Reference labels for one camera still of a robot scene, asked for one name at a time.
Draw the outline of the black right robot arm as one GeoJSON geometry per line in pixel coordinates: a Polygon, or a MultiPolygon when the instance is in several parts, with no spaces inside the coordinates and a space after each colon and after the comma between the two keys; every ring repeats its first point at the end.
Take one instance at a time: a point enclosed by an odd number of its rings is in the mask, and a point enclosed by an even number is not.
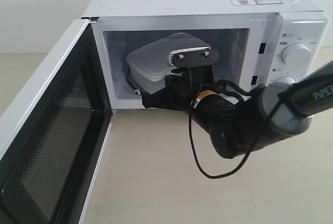
{"type": "Polygon", "coordinates": [[[273,82],[243,90],[216,80],[213,66],[177,68],[143,106],[182,111],[208,133],[219,156],[247,156],[308,130],[312,116],[332,108],[332,63],[293,84],[273,82]]]}

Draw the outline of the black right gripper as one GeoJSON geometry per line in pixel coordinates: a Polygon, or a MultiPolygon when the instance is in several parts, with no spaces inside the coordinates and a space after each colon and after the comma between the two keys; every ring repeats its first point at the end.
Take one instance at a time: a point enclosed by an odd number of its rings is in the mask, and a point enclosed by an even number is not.
{"type": "Polygon", "coordinates": [[[142,94],[145,108],[167,109],[175,111],[205,111],[205,101],[198,103],[197,97],[203,91],[203,79],[190,80],[182,75],[167,75],[163,90],[154,94],[142,94]]]}

